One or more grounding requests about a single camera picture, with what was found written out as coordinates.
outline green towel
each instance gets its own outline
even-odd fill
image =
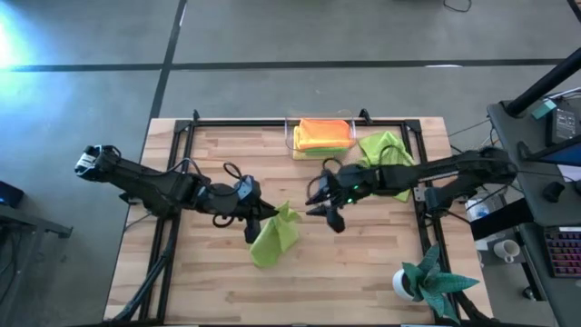
[[[300,218],[299,214],[289,208],[288,201],[276,210],[279,214],[266,223],[251,245],[252,261],[261,268],[276,264],[281,254],[299,239],[299,230],[295,223]]]
[[[381,150],[388,145],[392,145],[394,147],[383,151],[381,164],[404,164],[407,166],[414,164],[413,158],[406,152],[406,146],[404,143],[397,136],[390,132],[375,133],[360,139],[359,147],[366,156],[361,158],[359,163],[366,167],[369,167],[373,164],[379,164]],[[395,199],[402,202],[407,202],[408,197],[409,190],[394,196]]]

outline white mug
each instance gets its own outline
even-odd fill
[[[494,244],[494,253],[506,263],[513,263],[520,253],[520,246],[513,240],[505,240]]]

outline wooden table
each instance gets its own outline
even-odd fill
[[[450,155],[444,120],[419,118],[429,160]],[[174,119],[154,119],[142,164],[164,171]],[[358,127],[358,137],[398,128]],[[244,242],[243,223],[212,226],[212,217],[182,213],[172,272],[166,323],[176,324],[374,324],[431,323],[425,302],[406,302],[394,292],[391,278],[401,262],[422,258],[411,199],[369,197],[341,212],[347,229],[334,233],[322,217],[304,214],[307,182],[320,173],[320,161],[293,161],[281,127],[196,127],[192,158],[214,183],[234,183],[222,163],[231,161],[260,182],[262,198],[273,205],[290,200],[301,214],[300,240],[278,265],[258,269]],[[418,158],[415,139],[410,140]],[[361,157],[351,150],[347,161]],[[464,214],[460,206],[452,208]],[[143,216],[129,212],[128,223]],[[481,281],[466,291],[491,316],[487,290],[469,226],[442,220],[452,272]],[[123,238],[105,318],[115,316],[133,296],[147,271],[155,219],[129,229]],[[154,291],[152,305],[157,305]]]

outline gray floor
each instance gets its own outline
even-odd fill
[[[5,64],[160,64],[178,0],[0,0]],[[455,14],[439,1],[190,0],[174,62],[562,58],[581,41],[565,0],[477,1]],[[357,111],[444,116],[450,132],[486,118],[550,66],[172,72],[161,117],[283,116]],[[88,144],[137,159],[159,72],[0,72],[0,180],[23,208],[72,225],[49,238],[17,299],[15,325],[62,326],[103,316],[126,205],[73,167]],[[574,75],[559,89],[581,84]],[[484,124],[451,138],[479,146]],[[516,266],[485,268],[494,313],[552,326],[546,303],[520,299]]]

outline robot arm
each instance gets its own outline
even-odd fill
[[[220,228],[229,226],[234,219],[245,220],[247,243],[253,243],[260,233],[259,221],[278,213],[261,199],[260,184],[252,176],[236,176],[239,181],[232,187],[211,183],[210,178],[199,171],[178,173],[171,169],[158,172],[123,159],[112,145],[87,146],[74,171],[87,181],[119,187],[125,191],[120,195],[124,201],[141,199],[147,210],[161,218],[171,218],[181,209],[186,209],[213,214],[212,222]]]
[[[510,183],[517,176],[517,168],[506,152],[496,148],[466,151],[463,154],[415,166],[401,164],[363,167],[358,164],[341,166],[332,173],[323,169],[319,190],[309,198],[307,205],[319,206],[307,212],[327,218],[327,224],[337,233],[343,232],[345,223],[338,209],[345,204],[376,194],[394,196],[419,183],[450,176],[458,178],[443,186],[428,188],[426,205],[428,213],[445,212],[452,201],[462,195],[472,196],[484,183]]]

